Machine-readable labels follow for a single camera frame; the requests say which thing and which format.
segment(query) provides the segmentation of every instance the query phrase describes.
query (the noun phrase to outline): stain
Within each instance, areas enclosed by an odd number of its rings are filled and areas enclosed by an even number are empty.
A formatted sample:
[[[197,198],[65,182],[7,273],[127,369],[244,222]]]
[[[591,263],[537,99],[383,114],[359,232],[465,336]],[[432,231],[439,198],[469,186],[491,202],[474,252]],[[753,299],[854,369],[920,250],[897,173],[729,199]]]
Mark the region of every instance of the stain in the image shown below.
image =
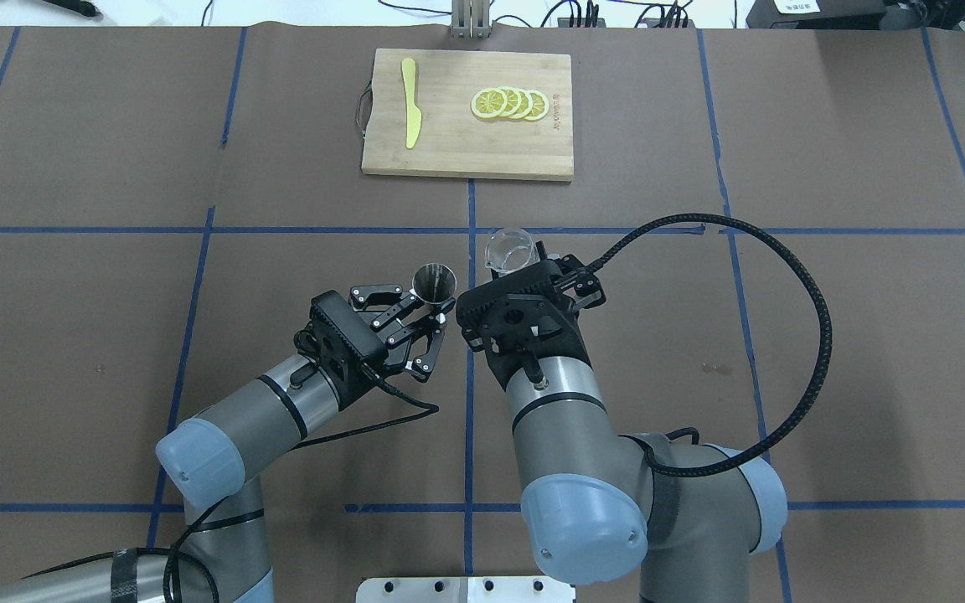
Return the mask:
[[[726,365],[715,365],[715,363],[702,363],[699,366],[702,369],[702,373],[717,373],[728,377],[732,374],[732,367]]]

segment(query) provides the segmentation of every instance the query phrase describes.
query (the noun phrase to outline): clear glass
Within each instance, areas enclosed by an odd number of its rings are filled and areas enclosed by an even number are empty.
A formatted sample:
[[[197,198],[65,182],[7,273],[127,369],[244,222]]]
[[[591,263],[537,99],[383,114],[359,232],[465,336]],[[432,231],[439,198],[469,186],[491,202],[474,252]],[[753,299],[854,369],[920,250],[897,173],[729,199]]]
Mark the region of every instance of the clear glass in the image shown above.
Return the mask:
[[[500,229],[486,244],[487,268],[499,275],[519,271],[539,260],[531,233],[524,229]]]

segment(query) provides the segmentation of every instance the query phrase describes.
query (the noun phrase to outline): bolt hole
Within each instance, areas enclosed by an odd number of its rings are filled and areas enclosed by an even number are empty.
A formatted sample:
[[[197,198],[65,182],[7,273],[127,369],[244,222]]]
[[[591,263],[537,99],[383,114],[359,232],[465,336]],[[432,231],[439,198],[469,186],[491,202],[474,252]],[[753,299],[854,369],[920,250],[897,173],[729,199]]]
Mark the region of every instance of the bolt hole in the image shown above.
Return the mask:
[[[508,324],[520,324],[524,320],[524,312],[513,308],[509,312],[505,312],[505,322]]]

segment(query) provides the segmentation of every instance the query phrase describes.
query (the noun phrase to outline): white bracket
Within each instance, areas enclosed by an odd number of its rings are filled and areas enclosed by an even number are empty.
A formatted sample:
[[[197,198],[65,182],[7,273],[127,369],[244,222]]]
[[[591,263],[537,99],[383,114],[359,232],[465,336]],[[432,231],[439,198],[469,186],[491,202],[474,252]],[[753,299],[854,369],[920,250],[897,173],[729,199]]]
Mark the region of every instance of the white bracket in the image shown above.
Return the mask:
[[[575,587],[548,576],[370,579],[356,603],[575,603]]]
[[[490,0],[452,0],[453,38],[490,38]]]

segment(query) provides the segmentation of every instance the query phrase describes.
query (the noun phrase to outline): black device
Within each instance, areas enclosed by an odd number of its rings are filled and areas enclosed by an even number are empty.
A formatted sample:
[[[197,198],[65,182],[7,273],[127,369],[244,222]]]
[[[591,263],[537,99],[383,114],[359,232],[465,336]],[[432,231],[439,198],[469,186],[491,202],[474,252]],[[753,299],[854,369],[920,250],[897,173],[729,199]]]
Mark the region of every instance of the black device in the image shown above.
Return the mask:
[[[755,0],[747,27],[757,29],[880,29],[888,12],[885,0]]]

